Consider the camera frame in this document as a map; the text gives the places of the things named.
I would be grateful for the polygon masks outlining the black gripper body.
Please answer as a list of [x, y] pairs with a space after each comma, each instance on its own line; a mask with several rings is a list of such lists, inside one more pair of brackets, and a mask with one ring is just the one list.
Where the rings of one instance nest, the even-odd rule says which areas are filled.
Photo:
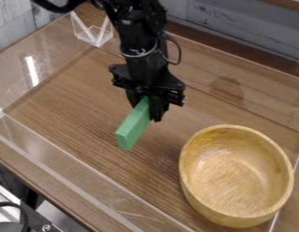
[[126, 64], [112, 64], [110, 71], [116, 87], [166, 97], [170, 103], [184, 105], [187, 85], [171, 74], [168, 61], [160, 53], [127, 57]]

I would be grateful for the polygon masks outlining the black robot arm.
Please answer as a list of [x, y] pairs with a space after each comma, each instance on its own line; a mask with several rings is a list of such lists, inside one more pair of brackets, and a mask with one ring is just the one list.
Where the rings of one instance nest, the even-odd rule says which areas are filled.
[[110, 66], [112, 84], [126, 89], [132, 105], [150, 99], [150, 118], [162, 121], [170, 106], [184, 104], [187, 85], [170, 71], [168, 42], [164, 31], [167, 10], [159, 0], [68, 0], [63, 6], [50, 0], [32, 0], [54, 13], [68, 13], [82, 3], [104, 10], [120, 38], [126, 63]]

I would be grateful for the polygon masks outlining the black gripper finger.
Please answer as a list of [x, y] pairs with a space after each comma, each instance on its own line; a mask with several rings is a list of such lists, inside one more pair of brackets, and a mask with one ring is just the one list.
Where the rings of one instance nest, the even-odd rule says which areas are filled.
[[139, 93], [134, 90], [126, 91], [128, 101], [132, 105], [132, 107], [136, 107], [136, 105], [140, 103], [142, 99], [147, 96], [146, 93]]
[[170, 101], [166, 97], [152, 95], [150, 97], [150, 117], [155, 122], [163, 120], [163, 115], [170, 110]]

